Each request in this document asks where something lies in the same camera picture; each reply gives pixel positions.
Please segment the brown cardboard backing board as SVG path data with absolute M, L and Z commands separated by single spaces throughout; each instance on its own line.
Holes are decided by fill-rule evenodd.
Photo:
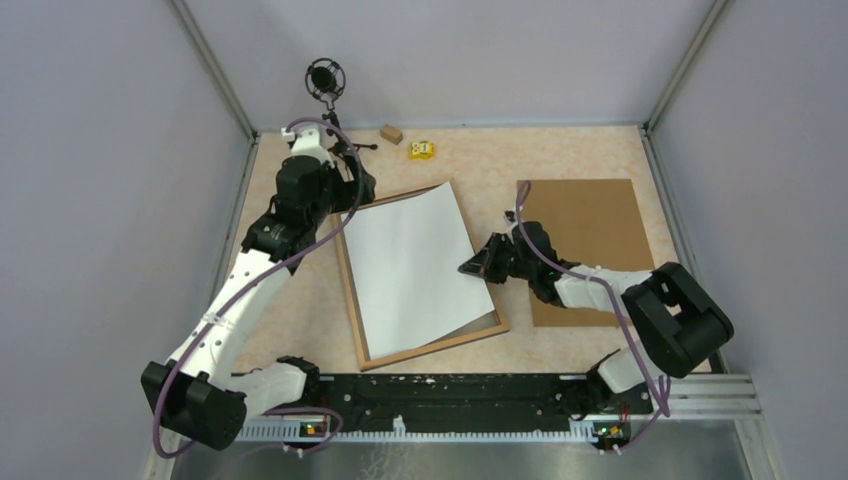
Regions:
M 655 268 L 629 179 L 533 180 L 522 218 L 541 224 L 561 259 L 617 271 Z

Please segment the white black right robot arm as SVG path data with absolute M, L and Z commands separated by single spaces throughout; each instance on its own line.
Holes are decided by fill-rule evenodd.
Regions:
M 545 304 L 622 319 L 627 348 L 587 375 L 587 400 L 600 412 L 614 411 L 627 390 L 648 380 L 686 377 L 735 333 L 729 317 L 684 266 L 667 262 L 627 272 L 569 262 L 536 221 L 492 234 L 458 270 L 492 284 L 524 280 Z

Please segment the black microphone on tripod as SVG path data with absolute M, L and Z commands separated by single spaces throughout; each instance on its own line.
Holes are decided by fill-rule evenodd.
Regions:
M 321 115 L 321 118 L 340 130 L 335 103 L 343 95 L 346 87 L 346 75 L 341 65 L 331 58 L 318 58 L 307 67 L 304 81 L 308 93 L 325 106 L 326 112 Z M 328 129 L 327 133 L 335 139 L 330 152 L 341 160 L 352 159 L 353 153 L 360 149 L 377 150 L 379 148 L 375 143 L 354 143 L 353 147 L 349 148 L 338 138 L 334 130 Z

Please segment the yellow toy car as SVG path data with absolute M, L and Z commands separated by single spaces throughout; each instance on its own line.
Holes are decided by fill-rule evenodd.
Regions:
M 408 145 L 408 158 L 411 160 L 427 160 L 435 155 L 435 145 L 427 140 L 411 142 Z

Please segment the small wooden block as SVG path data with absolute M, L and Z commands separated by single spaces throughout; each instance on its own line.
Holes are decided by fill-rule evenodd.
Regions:
M 380 136 L 393 145 L 399 145 L 404 139 L 404 133 L 397 127 L 384 124 L 379 129 Z

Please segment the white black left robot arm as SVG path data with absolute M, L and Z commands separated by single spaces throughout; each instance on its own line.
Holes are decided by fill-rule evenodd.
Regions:
M 331 214 L 352 219 L 375 199 L 375 179 L 343 130 L 305 117 L 281 135 L 291 155 L 277 173 L 268 209 L 248 228 L 229 277 L 183 343 L 163 363 L 151 362 L 141 385 L 153 414 L 152 448 L 163 459 L 165 431 L 216 450 L 230 446 L 244 423 L 280 406 L 308 413 L 319 404 L 315 365 L 284 357 L 267 367 L 236 374 L 233 366 L 272 297 L 301 261 L 342 233 L 318 228 Z

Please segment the aluminium frame rail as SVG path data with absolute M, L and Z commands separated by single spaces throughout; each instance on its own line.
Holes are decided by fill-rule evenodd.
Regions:
M 596 374 L 320 373 L 286 358 L 306 377 L 300 398 L 247 412 L 246 374 L 220 389 L 179 375 L 160 424 L 188 446 L 223 451 L 239 441 L 317 451 L 331 441 L 584 442 L 622 453 L 660 420 L 732 420 L 750 473 L 778 479 L 762 408 L 750 377 L 695 373 L 615 393 Z

